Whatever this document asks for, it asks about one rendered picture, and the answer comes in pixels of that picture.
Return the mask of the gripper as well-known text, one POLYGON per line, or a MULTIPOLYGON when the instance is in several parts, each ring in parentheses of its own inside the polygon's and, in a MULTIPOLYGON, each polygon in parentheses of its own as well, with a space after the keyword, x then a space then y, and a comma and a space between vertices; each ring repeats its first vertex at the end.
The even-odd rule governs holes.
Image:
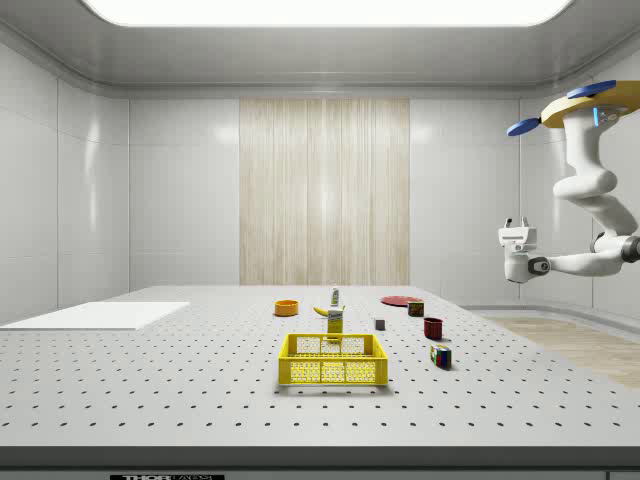
POLYGON ((507 218, 504 226, 498 230, 498 237, 501 246, 511 246, 514 252, 528 252, 537 248, 537 229, 529 225, 526 217, 521 218, 519 226, 512 226, 512 219, 507 218))

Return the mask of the yellow basket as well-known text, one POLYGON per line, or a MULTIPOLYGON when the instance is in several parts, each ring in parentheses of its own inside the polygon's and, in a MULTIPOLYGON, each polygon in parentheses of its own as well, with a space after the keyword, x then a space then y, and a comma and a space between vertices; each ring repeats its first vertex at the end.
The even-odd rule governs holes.
POLYGON ((373 334, 290 333, 278 357, 278 383, 386 385, 388 356, 373 334))

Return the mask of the drone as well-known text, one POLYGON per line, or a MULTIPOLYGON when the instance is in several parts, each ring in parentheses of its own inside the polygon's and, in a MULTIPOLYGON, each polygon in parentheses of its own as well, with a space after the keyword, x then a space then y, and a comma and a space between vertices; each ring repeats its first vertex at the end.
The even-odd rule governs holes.
POLYGON ((596 127, 631 114, 640 109, 640 81, 609 80, 574 89, 565 97, 551 102, 540 117, 512 125, 507 135, 521 135, 540 124, 547 128, 563 128, 565 115, 584 109, 593 114, 596 127))

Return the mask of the white board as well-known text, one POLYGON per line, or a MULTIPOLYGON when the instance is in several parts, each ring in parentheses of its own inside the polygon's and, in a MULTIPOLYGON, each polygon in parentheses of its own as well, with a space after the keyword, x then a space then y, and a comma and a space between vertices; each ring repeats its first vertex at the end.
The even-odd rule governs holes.
POLYGON ((138 330, 189 302, 89 302, 0 326, 0 330, 138 330))

